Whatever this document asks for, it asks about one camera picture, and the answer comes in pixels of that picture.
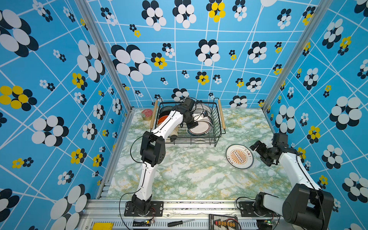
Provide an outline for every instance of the blue wall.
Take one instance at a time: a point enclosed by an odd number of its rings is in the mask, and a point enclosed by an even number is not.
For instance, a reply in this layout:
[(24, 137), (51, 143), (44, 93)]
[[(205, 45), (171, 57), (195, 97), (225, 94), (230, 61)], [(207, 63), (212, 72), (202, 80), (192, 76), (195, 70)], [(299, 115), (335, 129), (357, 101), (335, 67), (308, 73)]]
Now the blue wall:
[(368, 227), (367, 13), (366, 2), (334, 0), (267, 110), (334, 196), (330, 229)]
[(0, 229), (74, 228), (125, 119), (120, 96), (74, 1), (0, 10)]
[(246, 96), (243, 106), (262, 106), (318, 3), (88, 1), (135, 107), (188, 94), (218, 97), (227, 107), (240, 106), (234, 96)]

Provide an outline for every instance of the yellow sponge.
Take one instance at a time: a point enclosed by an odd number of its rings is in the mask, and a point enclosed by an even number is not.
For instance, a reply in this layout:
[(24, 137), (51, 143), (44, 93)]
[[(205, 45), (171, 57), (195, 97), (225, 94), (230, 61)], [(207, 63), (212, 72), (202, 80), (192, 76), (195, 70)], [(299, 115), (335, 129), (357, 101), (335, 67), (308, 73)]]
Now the yellow sponge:
[(113, 223), (95, 223), (92, 230), (112, 230)]

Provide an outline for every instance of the black mounting plate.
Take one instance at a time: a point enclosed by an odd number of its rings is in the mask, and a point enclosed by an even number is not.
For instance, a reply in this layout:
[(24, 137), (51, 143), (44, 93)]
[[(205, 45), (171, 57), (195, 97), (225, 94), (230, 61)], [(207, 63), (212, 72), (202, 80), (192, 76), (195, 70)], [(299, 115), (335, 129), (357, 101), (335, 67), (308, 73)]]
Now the black mounting plate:
[[(254, 201), (241, 201), (239, 202), (240, 213), (242, 217), (259, 217), (257, 214), (254, 213), (253, 208)], [(272, 217), (272, 212), (267, 213), (264, 217)]]
[[(154, 208), (156, 210), (155, 217), (156, 216), (162, 216), (163, 211), (163, 201), (151, 201), (151, 205), (149, 208)], [(133, 209), (133, 204), (131, 201), (127, 202), (127, 205), (125, 207), (124, 216), (140, 216), (137, 212)], [(152, 210), (150, 209), (148, 211), (148, 214), (145, 216), (152, 216)]]

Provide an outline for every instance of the orange sunburst pattern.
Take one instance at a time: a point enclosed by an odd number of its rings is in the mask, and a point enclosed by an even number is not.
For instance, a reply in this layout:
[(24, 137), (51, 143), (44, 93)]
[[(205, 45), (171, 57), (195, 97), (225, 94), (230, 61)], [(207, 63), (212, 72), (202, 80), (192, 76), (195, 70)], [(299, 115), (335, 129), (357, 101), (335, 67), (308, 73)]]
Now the orange sunburst pattern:
[(230, 157), (235, 164), (245, 164), (247, 162), (247, 155), (240, 149), (233, 150)]

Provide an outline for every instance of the marble countertop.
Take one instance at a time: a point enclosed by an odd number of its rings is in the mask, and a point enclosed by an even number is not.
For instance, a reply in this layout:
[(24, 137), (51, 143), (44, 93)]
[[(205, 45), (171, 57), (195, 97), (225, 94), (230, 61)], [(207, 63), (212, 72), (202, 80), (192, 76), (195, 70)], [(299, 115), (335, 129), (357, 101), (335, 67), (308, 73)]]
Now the marble countertop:
[[(130, 157), (131, 144), (146, 130), (151, 121), (141, 118), (135, 109), (132, 124), (111, 181), (107, 199), (120, 199), (138, 188), (142, 165)], [(254, 198), (259, 192), (286, 198), (290, 182), (281, 165), (267, 167), (253, 152), (254, 163), (245, 170), (234, 168), (226, 160), (225, 152), (232, 144), (251, 146), (260, 140), (271, 146), (272, 131), (261, 109), (224, 109), (226, 134), (214, 145), (169, 145), (166, 156), (158, 166), (152, 186), (153, 199), (236, 199)], [(140, 160), (140, 141), (132, 154)], [(130, 199), (131, 194), (123, 199)]]

